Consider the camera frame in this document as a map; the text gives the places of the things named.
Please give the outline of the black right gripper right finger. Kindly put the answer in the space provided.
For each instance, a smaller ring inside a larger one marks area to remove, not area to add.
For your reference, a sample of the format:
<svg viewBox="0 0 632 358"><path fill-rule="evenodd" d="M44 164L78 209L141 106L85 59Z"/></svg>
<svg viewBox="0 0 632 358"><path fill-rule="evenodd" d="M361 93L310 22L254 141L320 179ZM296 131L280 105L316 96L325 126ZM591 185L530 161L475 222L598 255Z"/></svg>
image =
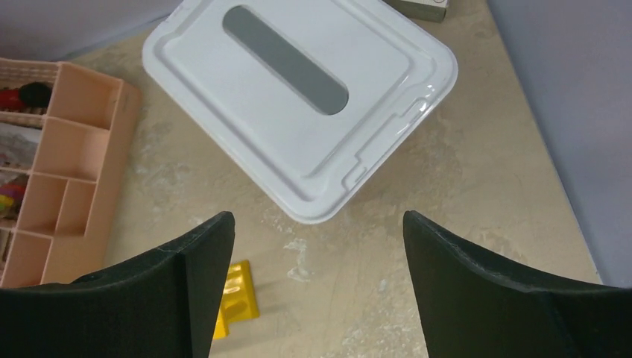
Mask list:
<svg viewBox="0 0 632 358"><path fill-rule="evenodd" d="M523 265L404 214L430 357L629 357L631 290Z"/></svg>

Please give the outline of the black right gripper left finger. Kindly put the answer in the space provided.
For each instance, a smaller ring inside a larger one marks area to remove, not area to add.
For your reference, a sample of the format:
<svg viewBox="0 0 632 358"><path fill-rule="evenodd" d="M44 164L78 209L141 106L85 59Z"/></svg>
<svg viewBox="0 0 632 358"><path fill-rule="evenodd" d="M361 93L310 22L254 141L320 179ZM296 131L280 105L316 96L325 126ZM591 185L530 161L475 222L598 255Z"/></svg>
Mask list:
<svg viewBox="0 0 632 358"><path fill-rule="evenodd" d="M207 357L235 218L77 280L1 291L3 357Z"/></svg>

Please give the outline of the yellow test tube rack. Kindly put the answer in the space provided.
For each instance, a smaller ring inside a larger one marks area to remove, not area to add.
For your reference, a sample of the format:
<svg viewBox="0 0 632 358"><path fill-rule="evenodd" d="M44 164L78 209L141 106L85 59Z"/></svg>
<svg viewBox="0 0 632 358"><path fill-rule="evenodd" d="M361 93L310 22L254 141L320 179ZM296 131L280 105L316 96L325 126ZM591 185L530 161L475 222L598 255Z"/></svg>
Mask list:
<svg viewBox="0 0 632 358"><path fill-rule="evenodd" d="M223 339L230 334L230 325L239 321L260 317L259 307L250 270L250 262L243 260L230 265L213 339Z"/></svg>

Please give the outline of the white bin lid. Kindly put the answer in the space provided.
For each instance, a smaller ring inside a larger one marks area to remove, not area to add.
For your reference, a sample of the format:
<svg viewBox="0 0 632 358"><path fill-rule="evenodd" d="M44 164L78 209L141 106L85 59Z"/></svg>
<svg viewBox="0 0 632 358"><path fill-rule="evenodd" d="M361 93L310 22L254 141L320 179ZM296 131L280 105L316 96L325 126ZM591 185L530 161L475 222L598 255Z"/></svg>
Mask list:
<svg viewBox="0 0 632 358"><path fill-rule="evenodd" d="M452 51L383 1L184 1L142 63L303 224L332 218L458 77Z"/></svg>

